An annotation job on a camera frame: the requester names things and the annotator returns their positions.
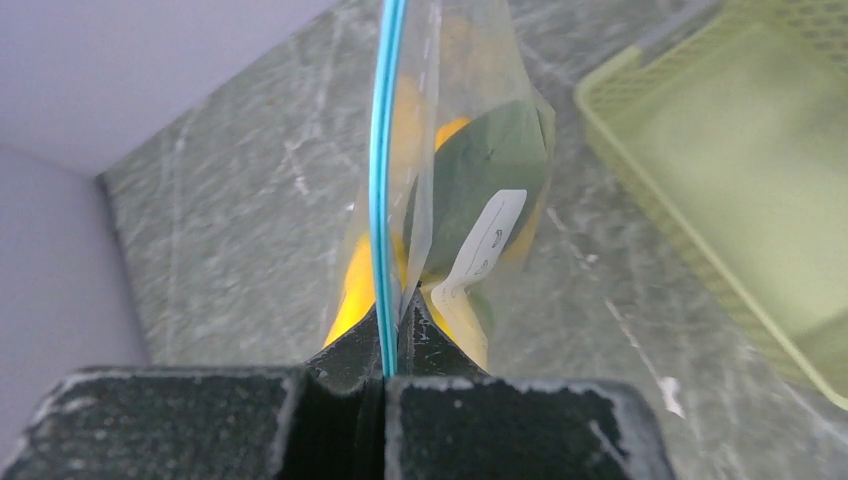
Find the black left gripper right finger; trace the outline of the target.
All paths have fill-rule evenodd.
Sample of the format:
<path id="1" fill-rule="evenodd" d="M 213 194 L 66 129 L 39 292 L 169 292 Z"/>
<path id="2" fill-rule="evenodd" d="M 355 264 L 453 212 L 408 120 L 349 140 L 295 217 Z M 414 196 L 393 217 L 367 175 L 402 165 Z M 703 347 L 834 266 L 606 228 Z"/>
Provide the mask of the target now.
<path id="1" fill-rule="evenodd" d="M 386 384 L 390 479 L 671 479 L 653 410 L 607 379 L 486 374 L 421 294 L 401 321 Z"/>

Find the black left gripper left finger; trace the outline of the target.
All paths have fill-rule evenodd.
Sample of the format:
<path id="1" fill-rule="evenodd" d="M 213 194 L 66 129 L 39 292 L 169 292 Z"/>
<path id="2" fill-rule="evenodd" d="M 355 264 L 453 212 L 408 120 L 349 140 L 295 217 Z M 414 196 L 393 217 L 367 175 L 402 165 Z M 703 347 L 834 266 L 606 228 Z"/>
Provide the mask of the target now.
<path id="1" fill-rule="evenodd" d="M 90 367 L 42 399 L 7 479 L 369 479 L 373 315 L 289 366 Z"/>

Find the yellow banana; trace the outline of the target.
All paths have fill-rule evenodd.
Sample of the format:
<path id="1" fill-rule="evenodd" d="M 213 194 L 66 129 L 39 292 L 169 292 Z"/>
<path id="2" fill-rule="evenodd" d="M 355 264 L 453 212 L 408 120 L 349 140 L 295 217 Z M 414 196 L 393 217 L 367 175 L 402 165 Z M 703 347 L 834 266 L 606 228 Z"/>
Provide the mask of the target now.
<path id="1" fill-rule="evenodd" d="M 406 212 L 420 162 L 416 146 L 421 137 L 421 123 L 414 119 L 414 109 L 421 101 L 422 93 L 417 82 L 409 75 L 400 75 L 396 83 L 393 118 L 393 134 L 399 139 L 392 147 L 389 170 L 390 220 L 395 223 L 400 222 Z M 338 306 L 323 343 L 325 347 L 359 323 L 375 303 L 368 220 L 368 187 L 364 185 L 352 204 L 350 222 L 342 242 Z"/>

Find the clear zip top bag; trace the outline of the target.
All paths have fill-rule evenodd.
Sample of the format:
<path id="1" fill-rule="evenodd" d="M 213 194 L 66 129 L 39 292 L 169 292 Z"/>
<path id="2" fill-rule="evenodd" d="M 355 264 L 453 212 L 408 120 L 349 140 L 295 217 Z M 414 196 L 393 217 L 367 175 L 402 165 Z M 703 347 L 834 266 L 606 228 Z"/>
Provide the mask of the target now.
<path id="1" fill-rule="evenodd" d="M 372 332 L 391 373 L 415 318 L 478 367 L 550 185 L 555 113 L 503 1 L 387 1 L 368 170 L 326 337 Z"/>

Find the dark green avocado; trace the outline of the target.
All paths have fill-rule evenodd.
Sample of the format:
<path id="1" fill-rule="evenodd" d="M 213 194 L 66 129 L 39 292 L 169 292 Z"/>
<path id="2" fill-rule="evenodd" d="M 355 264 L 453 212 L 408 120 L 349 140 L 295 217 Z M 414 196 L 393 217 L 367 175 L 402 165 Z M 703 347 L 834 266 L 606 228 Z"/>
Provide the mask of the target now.
<path id="1" fill-rule="evenodd" d="M 506 245 L 514 243 L 547 181 L 543 128 L 550 124 L 533 102 L 514 100 L 474 118 L 456 117 L 437 129 L 425 281 L 448 275 L 483 208 L 501 190 L 526 192 Z"/>

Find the pale green perforated basket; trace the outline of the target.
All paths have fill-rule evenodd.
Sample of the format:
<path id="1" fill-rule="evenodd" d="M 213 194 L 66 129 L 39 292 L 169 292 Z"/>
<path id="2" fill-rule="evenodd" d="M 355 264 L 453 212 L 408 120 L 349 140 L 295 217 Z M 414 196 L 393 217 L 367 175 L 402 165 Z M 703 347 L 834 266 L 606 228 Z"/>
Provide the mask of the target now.
<path id="1" fill-rule="evenodd" d="M 847 5 L 694 1 L 576 86 L 587 144 L 786 380 L 847 404 Z"/>

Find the yellow bell pepper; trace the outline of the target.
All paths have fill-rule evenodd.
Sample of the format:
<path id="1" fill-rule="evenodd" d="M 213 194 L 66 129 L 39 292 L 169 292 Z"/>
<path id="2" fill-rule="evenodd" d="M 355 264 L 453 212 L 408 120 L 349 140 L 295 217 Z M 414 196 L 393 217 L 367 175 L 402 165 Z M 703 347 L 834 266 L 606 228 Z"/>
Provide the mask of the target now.
<path id="1" fill-rule="evenodd" d="M 473 363 L 487 368 L 489 338 L 500 319 L 495 306 L 503 302 L 505 290 L 517 283 L 538 223 L 538 205 L 544 200 L 547 181 L 538 200 L 531 205 L 527 223 L 518 229 L 514 243 L 507 246 L 518 217 L 525 206 L 523 190 L 501 190 L 485 205 L 461 245 L 448 275 L 425 281 L 420 274 L 422 294 L 433 318 Z M 429 198 L 422 213 L 411 212 L 408 219 L 432 220 L 432 180 Z"/>

